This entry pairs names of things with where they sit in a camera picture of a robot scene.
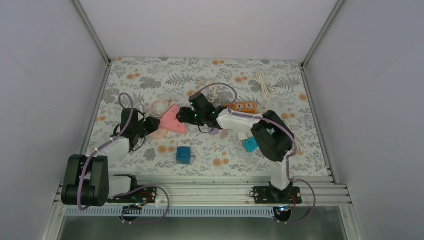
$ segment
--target power strip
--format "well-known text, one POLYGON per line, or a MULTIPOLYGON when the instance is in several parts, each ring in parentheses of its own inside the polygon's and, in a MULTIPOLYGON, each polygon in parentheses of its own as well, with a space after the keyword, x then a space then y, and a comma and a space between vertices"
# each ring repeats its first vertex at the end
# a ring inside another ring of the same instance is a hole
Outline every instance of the power strip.
POLYGON ((237 112, 255 114, 256 104, 254 102, 236 102, 231 105, 231 109, 237 112))

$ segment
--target cable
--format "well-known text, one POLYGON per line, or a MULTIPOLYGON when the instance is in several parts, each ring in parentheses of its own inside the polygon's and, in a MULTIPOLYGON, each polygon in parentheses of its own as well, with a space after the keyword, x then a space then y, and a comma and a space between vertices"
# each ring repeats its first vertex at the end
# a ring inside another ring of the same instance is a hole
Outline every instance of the cable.
POLYGON ((258 71, 255 75, 253 75, 253 79, 260 84, 260 89, 262 91, 262 96, 267 99, 271 96, 272 92, 275 92, 276 88, 273 86, 267 86, 267 82, 265 81, 265 75, 262 71, 258 71))
POLYGON ((144 224, 155 224, 155 223, 160 222, 161 220, 163 220, 168 215, 168 213, 170 212, 170 206, 171 206, 170 196, 168 195, 167 191, 165 191, 165 189, 163 189, 162 187, 157 186, 157 185, 145 185, 145 186, 141 186, 141 187, 136 188, 136 189, 134 189, 132 191, 129 191, 127 193, 118 194, 118 195, 115 195, 113 197, 114 198, 117 198, 117 197, 127 196, 127 195, 130 195, 130 194, 136 193, 139 190, 145 189, 145 188, 157 188, 157 189, 160 189, 165 194, 166 199, 168 200, 168 204, 166 206, 165 213, 161 217, 159 217, 158 219, 153 220, 153 221, 136 221, 136 222, 132 222, 132 221, 127 221, 127 220, 124 219, 124 215, 126 213, 128 213, 129 211, 133 211, 134 210, 133 208, 128 208, 128 209, 125 209, 125 210, 122 211, 122 214, 121 214, 121 217, 120 217, 120 219, 122 220, 122 223, 127 223, 127 224, 143 224, 143 225, 144 224))
MULTIPOLYGON (((206 85, 210 85, 210 84, 212 84, 212 81, 211 80, 207 80, 206 81, 206 85)), ((213 103, 213 102, 215 102, 215 100, 216 99, 218 99, 218 93, 217 93, 217 90, 218 90, 218 86, 216 86, 216 85, 214 85, 214 86, 210 86, 209 87, 209 95, 208 95, 208 97, 209 97, 209 102, 210 103, 213 103)))
POLYGON ((145 205, 146 205, 146 204, 148 204, 148 203, 150 202, 150 199, 152 199, 152 195, 151 195, 151 194, 150 194, 150 192, 148 192, 148 191, 140 192, 138 195, 139 195, 139 196, 141 196, 141 195, 143 195, 143 194, 147 195, 146 203, 145 203, 145 205))
POLYGON ((150 115, 154 118, 160 119, 162 118, 168 111, 169 109, 172 108, 172 106, 175 105, 175 101, 169 101, 166 100, 164 98, 160 98, 156 101, 154 101, 151 106, 150 106, 150 115), (163 105, 165 104, 165 108, 164 109, 158 109, 158 105, 163 105))
POLYGON ((294 134, 294 140, 296 141, 296 146, 298 147, 297 152, 301 153, 306 148, 306 143, 301 136, 293 131, 292 125, 290 124, 290 120, 284 120, 285 125, 290 129, 290 131, 294 134))
POLYGON ((202 134, 208 134, 208 133, 210 133, 210 132, 212 132, 214 130, 214 128, 212 127, 210 129, 210 131, 202 131, 202 130, 200 130, 200 126, 199 125, 197 125, 197 128, 199 129, 199 132, 201 132, 202 134))
MULTIPOLYGON (((297 147, 297 145, 296 145, 296 141, 295 141, 295 138, 289 133, 289 131, 287 131, 287 129, 285 129, 283 126, 281 126, 280 124, 278 124, 277 122, 275 122, 275 121, 272 121, 272 120, 270 120, 270 119, 267 119, 267 118, 264 118, 264 117, 260 117, 260 116, 255 116, 255 115, 246 115, 246 114, 241 114, 241 113, 238 113, 238 112, 236 112, 236 111, 232 111, 231 110, 231 108, 230 108, 230 106, 231 105, 233 105, 236 101, 237 101, 237 92, 236 92, 236 90, 232 87, 232 86, 230 86, 230 85, 228 85, 228 84, 226 84, 226 83, 221 83, 221 82, 219 82, 219 83, 212 83, 211 85, 224 85, 224 86, 226 86, 226 87, 228 87, 228 88, 230 88, 233 92, 234 92, 234 95, 235 95, 235 97, 234 97, 234 100, 229 104, 229 106, 228 106, 228 112, 230 113, 230 114, 232 114, 232 115, 234 115, 234 116, 238 116, 238 117, 242 117, 242 118, 247 118, 247 119, 259 119, 259 120, 262 120, 262 121, 265 121, 265 122, 267 122, 267 123, 269 123, 269 124, 272 124, 272 125, 274 125, 274 126, 276 126, 277 128, 279 128, 281 131, 283 131, 289 138, 290 138, 290 140, 291 140, 291 142, 292 142, 292 144, 293 144, 293 152, 291 153, 291 154, 289 154, 289 155, 287 155, 286 157, 285 157, 285 159, 286 159, 286 175, 287 175, 287 179, 290 181, 290 182, 292 182, 293 184, 294 183, 297 183, 297 182, 303 182, 303 183, 305 183, 309 188, 310 188, 310 190, 312 191, 312 195, 313 195, 313 206, 312 206, 312 209, 310 210, 310 212, 308 213, 308 215, 306 215, 304 218, 302 218, 302 219, 300 219, 300 220, 297 220, 297 221, 293 221, 293 222, 285 222, 285 224, 296 224, 296 223, 300 223, 300 222, 303 222, 303 221, 305 221, 306 219, 308 219, 311 215, 312 215, 312 213, 315 211, 315 206, 316 206, 316 204, 317 204, 317 196, 316 196, 316 194, 315 194, 315 191, 314 191, 314 189, 312 188, 312 186, 307 182, 307 181, 305 181, 305 180, 303 180, 303 179, 300 179, 300 178, 298 178, 298 179, 292 179, 291 177, 290 177, 290 161, 289 161, 289 158, 291 158, 292 156, 294 156, 296 153, 297 153, 297 151, 298 151, 298 147, 297 147)), ((199 90, 199 92, 201 92, 201 91, 203 91, 204 89, 206 89, 206 88, 208 88, 209 87, 209 85, 207 85, 207 86, 205 86, 205 87, 203 87, 202 89, 200 89, 199 90)))
POLYGON ((290 195, 291 200, 293 200, 293 207, 291 209, 295 209, 296 207, 296 199, 293 195, 290 195))
POLYGON ((120 131, 119 133, 118 133, 118 135, 116 135, 114 138, 112 138, 111 140, 109 140, 109 141, 107 141, 107 142, 105 142, 105 143, 103 143, 103 145, 101 145, 100 147, 98 147, 98 148, 96 148, 96 150, 94 150, 91 154, 90 154, 90 156, 87 158, 87 160, 85 161, 85 164, 84 164, 84 167, 82 168, 82 172, 81 172, 81 176, 79 177, 79 184, 78 184, 78 191, 77 191, 77 193, 76 193, 76 205, 78 206, 78 208, 79 208, 79 210, 81 210, 81 211, 84 211, 84 210, 86 210, 86 209, 88 209, 90 206, 85 206, 85 207, 83 207, 82 205, 81 205, 81 194, 82 194, 82 191, 83 191, 83 183, 84 183, 84 177, 86 176, 86 174, 87 174, 87 169, 89 168, 89 164, 90 164, 90 161, 93 159, 93 157, 94 157, 94 155, 96 155, 98 152, 100 152, 102 149, 104 149, 104 148, 106 148, 109 144, 111 144, 111 143, 113 143, 113 142, 115 142, 124 132, 125 132, 125 130, 127 129, 127 127, 128 127, 128 125, 130 125, 130 122, 131 122, 131 119, 132 119, 132 117, 133 117, 133 112, 134 112, 134 102, 133 102, 133 99, 130 97, 130 95, 128 95, 128 93, 126 93, 126 92, 123 92, 123 93, 121 93, 121 94, 119 94, 119 97, 118 97, 118 102, 119 102, 119 105, 122 107, 122 108, 125 108, 124 107, 124 105, 122 104, 122 102, 121 102, 121 97, 122 97, 122 95, 125 95, 128 99, 129 99, 129 102, 130 102, 130 104, 131 104, 131 111, 129 112, 129 117, 128 117, 128 121, 126 121, 126 124, 125 124, 125 126, 123 126, 123 128, 122 128, 122 131, 120 131))

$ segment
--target blue cube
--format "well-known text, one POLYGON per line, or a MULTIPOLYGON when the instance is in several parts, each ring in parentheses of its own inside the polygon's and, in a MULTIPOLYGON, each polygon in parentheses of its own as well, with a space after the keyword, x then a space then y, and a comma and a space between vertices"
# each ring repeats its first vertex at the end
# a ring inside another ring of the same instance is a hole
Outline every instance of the blue cube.
POLYGON ((179 146, 176 148, 176 163, 191 164, 191 148, 189 146, 179 146))
POLYGON ((249 137, 245 142, 243 142, 243 147, 248 153, 252 153, 255 149, 258 148, 258 143, 254 137, 249 137))

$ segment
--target pink object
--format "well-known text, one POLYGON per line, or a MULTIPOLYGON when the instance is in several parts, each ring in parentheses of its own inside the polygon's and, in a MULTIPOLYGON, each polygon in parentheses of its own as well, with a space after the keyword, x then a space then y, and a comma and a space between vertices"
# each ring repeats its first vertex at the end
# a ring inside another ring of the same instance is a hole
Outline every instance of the pink object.
POLYGON ((160 129, 166 129, 171 132, 186 134, 187 129, 184 123, 177 120, 177 113, 180 111, 180 107, 177 105, 172 106, 163 117, 160 119, 160 129))

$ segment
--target gray wall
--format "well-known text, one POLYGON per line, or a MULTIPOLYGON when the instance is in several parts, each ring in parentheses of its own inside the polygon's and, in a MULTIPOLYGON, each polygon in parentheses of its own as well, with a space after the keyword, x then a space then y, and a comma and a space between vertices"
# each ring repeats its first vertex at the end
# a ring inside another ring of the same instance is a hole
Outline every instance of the gray wall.
POLYGON ((296 61, 336 1, 80 0, 111 57, 296 61))
POLYGON ((424 1, 348 0, 307 76, 366 239, 424 236, 424 1))
POLYGON ((40 238, 105 69, 71 1, 0 1, 1 239, 40 238))

